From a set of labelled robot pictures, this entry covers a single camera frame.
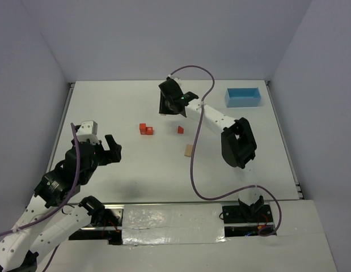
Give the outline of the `blue plastic bin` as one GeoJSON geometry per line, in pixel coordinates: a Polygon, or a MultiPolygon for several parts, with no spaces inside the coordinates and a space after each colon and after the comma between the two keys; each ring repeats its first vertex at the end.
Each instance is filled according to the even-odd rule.
{"type": "Polygon", "coordinates": [[[228,88],[225,104],[228,108],[258,107],[261,94],[258,88],[228,88]]]}

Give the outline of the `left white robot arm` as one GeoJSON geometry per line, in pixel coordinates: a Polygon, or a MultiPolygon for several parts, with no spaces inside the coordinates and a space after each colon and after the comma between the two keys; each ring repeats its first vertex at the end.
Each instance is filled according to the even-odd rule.
{"type": "Polygon", "coordinates": [[[118,217],[95,197],[80,203],[51,226],[47,224],[86,185],[97,167],[121,160],[121,145],[105,136],[109,150],[88,139],[72,140],[72,148],[46,173],[16,225],[0,234],[0,271],[36,271],[45,254],[56,249],[78,229],[91,225],[119,226],[118,217]]]}

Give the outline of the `red wedge block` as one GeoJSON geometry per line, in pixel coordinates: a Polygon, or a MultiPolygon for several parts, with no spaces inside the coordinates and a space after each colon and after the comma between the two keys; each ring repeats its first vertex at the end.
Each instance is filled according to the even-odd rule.
{"type": "Polygon", "coordinates": [[[183,133],[184,133],[184,128],[181,127],[181,126],[178,126],[178,127],[177,127],[177,133],[178,133],[178,134],[183,134],[183,133]]]}

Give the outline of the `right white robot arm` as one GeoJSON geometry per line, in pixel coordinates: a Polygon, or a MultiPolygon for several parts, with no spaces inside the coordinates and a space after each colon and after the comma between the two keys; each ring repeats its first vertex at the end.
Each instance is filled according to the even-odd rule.
{"type": "Polygon", "coordinates": [[[206,197],[196,189],[194,181],[194,157],[202,125],[221,137],[221,155],[233,169],[245,169],[247,163],[256,156],[257,144],[251,125],[244,117],[234,119],[205,104],[205,98],[199,98],[193,92],[184,93],[174,77],[167,77],[159,85],[159,113],[165,115],[182,115],[198,121],[196,135],[191,151],[190,179],[195,194],[202,200],[216,201],[238,193],[240,213],[244,219],[252,219],[264,205],[264,197],[256,185],[244,182],[243,187],[218,197],[206,197]]]}

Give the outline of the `plain red cube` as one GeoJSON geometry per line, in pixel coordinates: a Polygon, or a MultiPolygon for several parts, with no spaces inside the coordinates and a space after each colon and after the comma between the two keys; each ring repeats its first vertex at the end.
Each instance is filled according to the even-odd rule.
{"type": "Polygon", "coordinates": [[[141,135],[146,135],[146,131],[147,131],[147,126],[145,123],[140,123],[139,124],[139,132],[141,135]]]}

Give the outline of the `natural wood rectangular block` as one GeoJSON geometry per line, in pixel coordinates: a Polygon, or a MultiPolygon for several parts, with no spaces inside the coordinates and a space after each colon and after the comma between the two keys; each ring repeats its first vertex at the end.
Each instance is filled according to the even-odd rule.
{"type": "Polygon", "coordinates": [[[185,151],[184,151],[184,156],[190,158],[192,156],[192,150],[193,150],[193,145],[192,144],[186,145],[186,148],[185,148],[185,151]]]}

